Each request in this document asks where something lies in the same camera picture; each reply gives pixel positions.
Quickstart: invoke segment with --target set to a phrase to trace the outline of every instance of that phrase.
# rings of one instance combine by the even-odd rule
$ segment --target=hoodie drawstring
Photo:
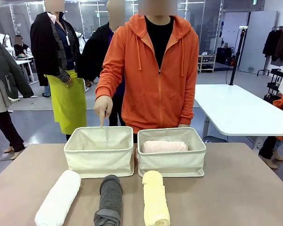
[[[182,47],[183,47],[183,49],[182,49],[182,62],[181,62],[181,76],[183,77],[184,76],[184,74],[183,74],[184,41],[183,41],[183,39],[182,39]]]
[[[140,66],[138,68],[138,70],[141,71],[142,70],[142,66],[141,66],[140,48],[138,46],[137,36],[135,36],[135,38],[136,38],[136,45],[137,45],[138,63],[139,63],[139,66]]]

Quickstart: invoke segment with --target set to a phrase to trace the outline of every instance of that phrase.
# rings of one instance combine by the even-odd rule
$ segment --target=dark gray rolled cloth
[[[100,208],[94,214],[95,226],[120,226],[123,190],[119,178],[106,176],[100,185]]]

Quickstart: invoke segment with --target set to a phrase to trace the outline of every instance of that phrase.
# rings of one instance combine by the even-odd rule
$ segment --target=empty basket
[[[193,128],[147,129],[138,132],[138,173],[140,176],[156,170],[163,177],[202,177],[206,146]],[[148,140],[183,141],[185,152],[142,153]]]
[[[118,177],[134,173],[131,127],[77,128],[64,147],[70,170],[81,178]]]

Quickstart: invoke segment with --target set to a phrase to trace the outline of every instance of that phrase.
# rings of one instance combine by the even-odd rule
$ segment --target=purple shirt
[[[114,35],[114,32],[109,28],[109,39],[108,39],[109,45],[111,43],[113,35]],[[125,78],[123,77],[123,80],[121,84],[119,84],[119,86],[117,87],[117,91],[115,92],[114,95],[123,96],[124,93],[125,93]]]

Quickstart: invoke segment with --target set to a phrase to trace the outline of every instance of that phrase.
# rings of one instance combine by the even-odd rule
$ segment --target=yellow rolled towel
[[[145,202],[145,225],[170,226],[170,214],[166,204],[166,192],[161,174],[157,171],[146,172],[142,184]]]

